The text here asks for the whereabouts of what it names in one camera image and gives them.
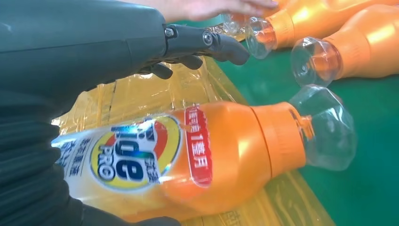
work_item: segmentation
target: green surface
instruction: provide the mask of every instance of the green surface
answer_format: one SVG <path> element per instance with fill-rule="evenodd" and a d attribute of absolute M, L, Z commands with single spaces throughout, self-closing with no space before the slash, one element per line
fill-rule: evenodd
<path fill-rule="evenodd" d="M 290 50 L 244 66 L 218 63 L 251 105 L 288 101 L 300 87 L 290 70 Z M 399 77 L 345 79 L 329 87 L 352 113 L 359 137 L 348 170 L 300 170 L 338 226 L 399 225 Z"/>

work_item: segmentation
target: finger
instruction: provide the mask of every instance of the finger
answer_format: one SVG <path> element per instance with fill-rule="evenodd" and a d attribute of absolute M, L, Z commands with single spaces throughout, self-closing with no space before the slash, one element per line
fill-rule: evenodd
<path fill-rule="evenodd" d="M 219 12 L 240 13 L 251 16 L 261 16 L 263 11 L 248 2 L 241 0 L 218 0 L 214 7 Z"/>
<path fill-rule="evenodd" d="M 277 6 L 279 6 L 278 2 L 273 0 L 242 0 L 242 1 L 266 8 L 276 8 Z"/>

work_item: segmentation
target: transparent plastic cover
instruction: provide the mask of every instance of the transparent plastic cover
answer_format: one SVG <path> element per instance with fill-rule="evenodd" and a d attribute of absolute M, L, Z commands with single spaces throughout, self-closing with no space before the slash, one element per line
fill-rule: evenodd
<path fill-rule="evenodd" d="M 240 14 L 222 14 L 223 27 L 230 35 L 235 35 L 245 26 L 247 17 Z"/>
<path fill-rule="evenodd" d="M 264 59 L 276 45 L 272 25 L 263 18 L 251 17 L 245 26 L 245 38 L 249 52 L 256 59 Z"/>
<path fill-rule="evenodd" d="M 290 101 L 301 116 L 310 116 L 314 136 L 304 136 L 307 163 L 329 170 L 345 170 L 352 162 L 357 137 L 351 114 L 330 90 L 304 86 Z"/>
<path fill-rule="evenodd" d="M 299 85 L 327 87 L 340 71 L 339 53 L 330 43 L 312 37 L 298 41 L 291 52 L 291 67 Z"/>

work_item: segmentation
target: robotic finger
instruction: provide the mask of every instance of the robotic finger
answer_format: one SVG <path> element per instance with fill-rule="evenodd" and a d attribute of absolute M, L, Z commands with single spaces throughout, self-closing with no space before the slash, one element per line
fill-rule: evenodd
<path fill-rule="evenodd" d="M 170 25 L 165 29 L 167 51 L 164 58 L 177 58 L 192 53 L 218 61 L 243 65 L 249 59 L 247 50 L 234 38 L 203 28 Z"/>
<path fill-rule="evenodd" d="M 151 65 L 140 70 L 140 74 L 154 73 L 162 79 L 168 79 L 173 72 L 160 62 L 181 63 L 196 70 L 202 66 L 198 56 L 212 57 L 220 62 L 230 61 L 235 65 L 243 65 L 249 59 L 247 50 L 234 38 L 203 28 L 170 25 L 165 29 L 165 38 L 165 54 L 150 61 Z"/>

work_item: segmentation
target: orange bottle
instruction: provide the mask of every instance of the orange bottle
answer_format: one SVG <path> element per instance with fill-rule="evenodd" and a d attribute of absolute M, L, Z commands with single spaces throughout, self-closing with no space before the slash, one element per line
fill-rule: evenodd
<path fill-rule="evenodd" d="M 305 38 L 292 50 L 300 85 L 328 86 L 347 77 L 381 78 L 399 73 L 399 8 L 373 5 L 353 16 L 336 33 Z"/>
<path fill-rule="evenodd" d="M 395 5 L 399 0 L 293 0 L 280 12 L 246 27 L 249 51 L 258 59 L 272 49 L 293 47 L 305 37 L 325 38 L 353 15 L 374 4 Z"/>
<path fill-rule="evenodd" d="M 276 0 L 276 2 L 279 5 L 274 9 L 263 10 L 263 17 L 266 18 L 268 16 L 277 13 L 278 11 L 283 9 L 288 4 L 289 1 L 290 0 Z M 236 34 L 241 27 L 245 26 L 245 23 L 248 21 L 249 18 L 250 16 L 246 16 L 239 13 L 223 14 L 222 15 L 223 27 L 228 33 Z"/>
<path fill-rule="evenodd" d="M 127 221 L 227 211 L 306 163 L 344 170 L 353 119 L 327 88 L 289 103 L 219 102 L 56 138 L 71 196 Z"/>

